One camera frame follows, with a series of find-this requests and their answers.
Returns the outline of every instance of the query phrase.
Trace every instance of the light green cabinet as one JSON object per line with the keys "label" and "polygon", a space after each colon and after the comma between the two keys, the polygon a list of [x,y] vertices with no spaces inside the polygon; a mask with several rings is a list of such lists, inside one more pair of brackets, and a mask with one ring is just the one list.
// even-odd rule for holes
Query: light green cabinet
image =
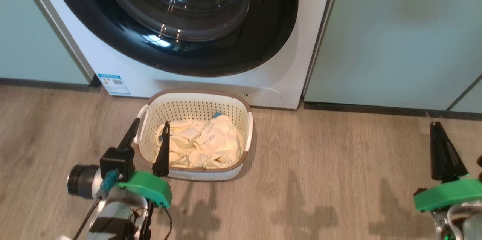
{"label": "light green cabinet", "polygon": [[39,0],[0,0],[0,78],[89,84]]}
{"label": "light green cabinet", "polygon": [[482,0],[334,0],[305,101],[446,110],[482,71]]}
{"label": "light green cabinet", "polygon": [[482,80],[475,84],[451,111],[482,113]]}

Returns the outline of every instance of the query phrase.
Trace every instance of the white plastic basket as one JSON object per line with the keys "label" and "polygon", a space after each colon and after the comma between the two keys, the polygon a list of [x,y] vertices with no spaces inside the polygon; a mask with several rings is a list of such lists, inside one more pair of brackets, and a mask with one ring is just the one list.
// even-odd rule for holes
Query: white plastic basket
{"label": "white plastic basket", "polygon": [[211,120],[216,112],[228,116],[244,138],[241,159],[229,168],[179,168],[170,166],[169,177],[184,180],[218,181],[234,178],[243,167],[253,136],[253,115],[248,103],[240,97],[209,90],[166,90],[155,94],[137,115],[140,127],[134,147],[146,161],[157,157],[156,130],[166,121]]}

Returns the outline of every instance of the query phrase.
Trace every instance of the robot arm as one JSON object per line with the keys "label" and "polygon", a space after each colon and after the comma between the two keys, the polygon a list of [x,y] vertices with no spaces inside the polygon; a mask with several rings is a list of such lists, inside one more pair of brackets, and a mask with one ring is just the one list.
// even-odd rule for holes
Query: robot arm
{"label": "robot arm", "polygon": [[[138,126],[139,118],[136,118],[119,146],[107,149],[100,159],[100,166],[76,165],[70,172],[68,193],[96,199],[74,240],[91,214],[89,240],[149,240],[154,208],[162,207],[167,211],[170,207],[171,188],[161,178],[169,174],[169,122],[162,132],[163,143],[152,165],[152,173],[134,169],[131,143]],[[59,239],[69,240],[65,236]]]}
{"label": "robot arm", "polygon": [[[441,184],[419,188],[414,194],[417,211],[432,215],[437,240],[482,239],[482,182],[463,179],[468,172],[440,122],[430,125],[432,178]],[[477,163],[481,165],[482,156]]]}

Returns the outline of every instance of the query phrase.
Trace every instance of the washing machine door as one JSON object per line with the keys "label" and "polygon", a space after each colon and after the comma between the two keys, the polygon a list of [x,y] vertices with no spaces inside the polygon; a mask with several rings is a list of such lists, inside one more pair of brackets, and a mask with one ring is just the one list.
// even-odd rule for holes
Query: washing machine door
{"label": "washing machine door", "polygon": [[167,72],[223,76],[265,63],[289,38],[298,0],[64,0],[97,37]]}

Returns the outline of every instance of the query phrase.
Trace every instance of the energy label sticker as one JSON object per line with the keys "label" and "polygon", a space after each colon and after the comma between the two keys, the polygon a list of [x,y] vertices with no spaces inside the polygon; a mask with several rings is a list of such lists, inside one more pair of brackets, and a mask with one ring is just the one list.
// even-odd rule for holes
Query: energy label sticker
{"label": "energy label sticker", "polygon": [[127,87],[124,84],[124,81],[120,76],[117,75],[102,75],[97,74],[100,81],[104,85],[105,89],[110,94],[121,94],[121,95],[130,95],[131,93],[127,90]]}

